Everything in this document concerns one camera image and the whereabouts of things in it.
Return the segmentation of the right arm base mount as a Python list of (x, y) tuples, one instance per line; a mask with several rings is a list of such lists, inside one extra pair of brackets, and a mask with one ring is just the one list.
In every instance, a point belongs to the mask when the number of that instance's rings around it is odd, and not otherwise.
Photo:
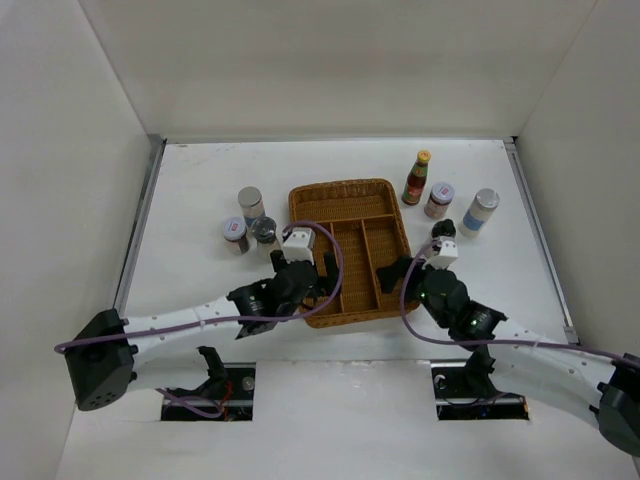
[(436, 414), (440, 421), (529, 420), (523, 396), (504, 393), (489, 379), (492, 360), (484, 350), (466, 359), (431, 364)]

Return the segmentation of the black-top salt grinder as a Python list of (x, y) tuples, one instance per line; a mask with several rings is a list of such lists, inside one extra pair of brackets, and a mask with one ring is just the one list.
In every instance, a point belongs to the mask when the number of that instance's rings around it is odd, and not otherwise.
[(435, 255), (442, 249), (450, 250), (456, 245), (456, 227), (451, 219), (444, 219), (436, 222), (430, 232), (429, 240), (426, 244), (429, 255)]

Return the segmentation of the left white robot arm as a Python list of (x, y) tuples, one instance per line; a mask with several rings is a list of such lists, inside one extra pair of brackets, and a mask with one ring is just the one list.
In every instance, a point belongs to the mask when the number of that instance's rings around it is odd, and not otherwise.
[(78, 409), (104, 408), (143, 389), (214, 398), (226, 374), (213, 339), (220, 327), (236, 325), (237, 339), (245, 339), (318, 313), (337, 296), (341, 253), (325, 252), (324, 274), (307, 258), (290, 260), (281, 251), (271, 257), (273, 277), (196, 307), (147, 317), (123, 318), (116, 309), (96, 314), (55, 348), (65, 358)]

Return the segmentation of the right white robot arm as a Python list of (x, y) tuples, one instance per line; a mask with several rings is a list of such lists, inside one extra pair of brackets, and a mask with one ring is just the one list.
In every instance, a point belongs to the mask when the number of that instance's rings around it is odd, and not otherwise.
[(447, 269), (402, 256), (376, 271), (383, 292), (419, 302), (448, 334), (446, 344), (471, 356), (464, 384), (483, 396), (493, 389), (518, 394), (569, 413), (610, 444), (639, 454), (639, 359), (572, 344), (553, 343), (470, 298)]

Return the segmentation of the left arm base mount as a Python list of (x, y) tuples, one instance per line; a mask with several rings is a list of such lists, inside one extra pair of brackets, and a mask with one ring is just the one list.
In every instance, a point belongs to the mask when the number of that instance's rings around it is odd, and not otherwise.
[(193, 387), (165, 388), (160, 420), (168, 422), (245, 422), (253, 419), (255, 363), (224, 363), (214, 347), (199, 347), (203, 379)]

